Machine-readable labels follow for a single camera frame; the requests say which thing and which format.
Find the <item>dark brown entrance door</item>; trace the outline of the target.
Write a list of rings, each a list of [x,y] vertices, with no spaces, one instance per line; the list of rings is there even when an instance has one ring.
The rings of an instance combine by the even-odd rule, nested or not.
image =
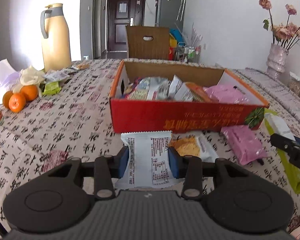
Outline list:
[[[107,54],[123,58],[127,52],[126,26],[144,24],[146,0],[107,0]]]

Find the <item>pink snack packet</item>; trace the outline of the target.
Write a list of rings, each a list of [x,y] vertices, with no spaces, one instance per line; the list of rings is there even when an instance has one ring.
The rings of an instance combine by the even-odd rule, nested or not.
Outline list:
[[[240,165],[268,157],[262,142],[247,125],[222,127],[221,133]]]
[[[207,96],[218,103],[248,104],[250,100],[232,85],[215,85],[203,88]]]

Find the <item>calligraphy print tablecloth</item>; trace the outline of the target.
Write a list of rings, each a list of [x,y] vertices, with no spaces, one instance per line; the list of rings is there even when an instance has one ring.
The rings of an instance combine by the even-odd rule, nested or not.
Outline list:
[[[20,113],[4,108],[0,124],[0,223],[10,227],[2,210],[6,195],[50,168],[72,157],[92,161],[100,155],[115,155],[122,147],[111,123],[108,95],[121,60],[91,60],[63,85],[60,93],[30,102]],[[270,109],[281,116],[300,138],[300,99],[279,81],[258,70],[231,70],[258,91]],[[261,124],[257,136],[268,152],[264,165],[245,168],[285,189],[294,199],[289,229],[300,223],[300,193],[288,181],[276,148]]]

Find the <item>large orange snack bag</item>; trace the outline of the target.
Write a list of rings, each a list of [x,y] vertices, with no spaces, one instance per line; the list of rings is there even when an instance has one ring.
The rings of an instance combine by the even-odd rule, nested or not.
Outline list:
[[[185,85],[192,92],[194,101],[211,103],[212,100],[206,94],[205,90],[193,82],[186,82]]]

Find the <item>red cardboard box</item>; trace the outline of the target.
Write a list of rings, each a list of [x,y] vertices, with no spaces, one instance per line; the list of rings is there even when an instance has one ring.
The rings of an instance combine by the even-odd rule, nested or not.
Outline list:
[[[269,107],[229,69],[133,59],[121,61],[109,101],[116,133],[257,129]]]

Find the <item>white label snack packet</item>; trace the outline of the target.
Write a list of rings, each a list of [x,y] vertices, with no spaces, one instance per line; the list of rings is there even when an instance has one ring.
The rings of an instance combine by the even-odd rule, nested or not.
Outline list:
[[[122,133],[121,140],[129,148],[129,159],[115,187],[163,189],[180,183],[182,180],[173,177],[169,165],[171,138],[171,131]]]

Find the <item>right orange tangerine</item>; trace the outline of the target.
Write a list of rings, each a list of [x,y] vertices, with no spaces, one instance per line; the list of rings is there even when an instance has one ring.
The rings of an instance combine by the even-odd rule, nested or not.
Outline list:
[[[38,88],[36,85],[23,86],[20,90],[21,94],[25,96],[27,102],[31,102],[38,97]]]

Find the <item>yellow thermos jug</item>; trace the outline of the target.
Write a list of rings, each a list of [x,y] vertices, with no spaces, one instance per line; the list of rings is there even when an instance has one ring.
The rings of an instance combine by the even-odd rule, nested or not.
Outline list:
[[[70,35],[62,3],[45,7],[40,16],[44,70],[61,70],[71,66]]]

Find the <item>grey snack packets pile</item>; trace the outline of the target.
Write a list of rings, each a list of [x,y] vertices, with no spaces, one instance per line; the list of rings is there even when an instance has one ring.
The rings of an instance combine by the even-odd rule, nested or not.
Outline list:
[[[82,63],[78,65],[73,65],[68,68],[63,68],[61,70],[49,70],[43,75],[46,82],[59,82],[63,80],[70,79],[72,74],[77,73],[80,70],[85,70],[90,67],[88,63]]]

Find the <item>white cracker snack packet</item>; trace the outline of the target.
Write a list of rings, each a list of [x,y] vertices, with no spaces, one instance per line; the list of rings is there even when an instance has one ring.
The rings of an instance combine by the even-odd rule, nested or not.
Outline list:
[[[172,134],[169,143],[181,156],[200,157],[203,162],[214,163],[218,154],[201,131]]]

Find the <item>green long snack packet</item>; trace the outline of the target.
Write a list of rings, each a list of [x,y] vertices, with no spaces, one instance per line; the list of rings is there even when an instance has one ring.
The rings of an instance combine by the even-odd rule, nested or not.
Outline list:
[[[269,135],[276,133],[295,141],[294,135],[285,120],[279,117],[275,111],[264,109],[264,125]],[[289,162],[289,156],[285,151],[277,148],[277,153],[280,156],[290,186],[296,194],[300,194],[300,169]]]

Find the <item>front orange tangerine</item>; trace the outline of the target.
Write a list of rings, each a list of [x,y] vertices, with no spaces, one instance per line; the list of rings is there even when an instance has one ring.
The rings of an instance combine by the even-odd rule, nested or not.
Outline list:
[[[15,93],[9,99],[9,108],[14,113],[19,113],[26,105],[26,98],[22,93]]]

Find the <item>red snack bag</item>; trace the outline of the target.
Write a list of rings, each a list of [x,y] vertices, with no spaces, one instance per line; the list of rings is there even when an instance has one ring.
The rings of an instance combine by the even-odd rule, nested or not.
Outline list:
[[[170,81],[164,77],[137,78],[125,89],[122,98],[128,100],[166,100]]]

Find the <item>grey snack packet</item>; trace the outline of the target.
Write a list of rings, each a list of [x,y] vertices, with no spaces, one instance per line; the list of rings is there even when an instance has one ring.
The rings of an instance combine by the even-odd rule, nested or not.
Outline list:
[[[192,102],[193,94],[185,83],[174,75],[168,90],[168,98],[174,101]]]

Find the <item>grey refrigerator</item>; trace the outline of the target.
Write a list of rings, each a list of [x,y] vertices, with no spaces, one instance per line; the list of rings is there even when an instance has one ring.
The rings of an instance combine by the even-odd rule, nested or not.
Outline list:
[[[157,0],[155,26],[183,31],[186,0]]]

